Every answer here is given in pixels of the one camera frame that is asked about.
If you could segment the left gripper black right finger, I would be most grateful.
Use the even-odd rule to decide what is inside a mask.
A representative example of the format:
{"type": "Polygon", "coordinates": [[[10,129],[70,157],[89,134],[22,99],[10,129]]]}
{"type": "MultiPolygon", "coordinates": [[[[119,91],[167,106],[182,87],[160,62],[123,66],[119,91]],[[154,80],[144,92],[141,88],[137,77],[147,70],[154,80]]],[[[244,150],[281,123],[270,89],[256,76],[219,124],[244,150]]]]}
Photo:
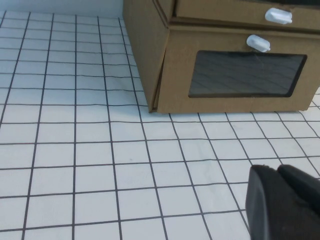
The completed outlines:
{"type": "Polygon", "coordinates": [[[280,165],[277,172],[305,201],[320,200],[320,181],[315,177],[288,164],[280,165]]]}

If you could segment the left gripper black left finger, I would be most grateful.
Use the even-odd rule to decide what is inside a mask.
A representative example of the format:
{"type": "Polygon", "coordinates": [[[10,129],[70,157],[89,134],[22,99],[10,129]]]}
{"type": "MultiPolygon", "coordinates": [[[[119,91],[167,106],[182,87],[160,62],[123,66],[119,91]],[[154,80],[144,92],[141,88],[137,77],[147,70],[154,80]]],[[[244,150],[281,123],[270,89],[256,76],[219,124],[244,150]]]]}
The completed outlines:
{"type": "Polygon", "coordinates": [[[252,240],[318,240],[320,200],[304,200],[277,169],[253,165],[245,200],[252,240]]]}

